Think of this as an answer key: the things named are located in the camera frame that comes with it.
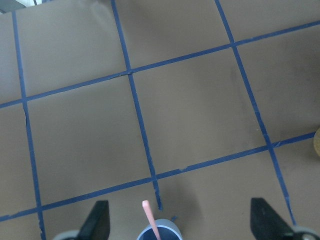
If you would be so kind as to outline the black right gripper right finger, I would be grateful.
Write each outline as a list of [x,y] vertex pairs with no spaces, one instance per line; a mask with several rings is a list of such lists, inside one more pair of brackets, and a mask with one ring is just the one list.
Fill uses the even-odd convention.
[[293,240],[293,229],[262,197],[250,201],[250,230],[256,240]]

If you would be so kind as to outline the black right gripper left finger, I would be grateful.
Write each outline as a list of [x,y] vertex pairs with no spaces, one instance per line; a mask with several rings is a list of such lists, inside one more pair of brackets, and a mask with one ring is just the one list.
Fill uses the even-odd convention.
[[111,221],[108,200],[97,201],[77,234],[78,240],[107,240]]

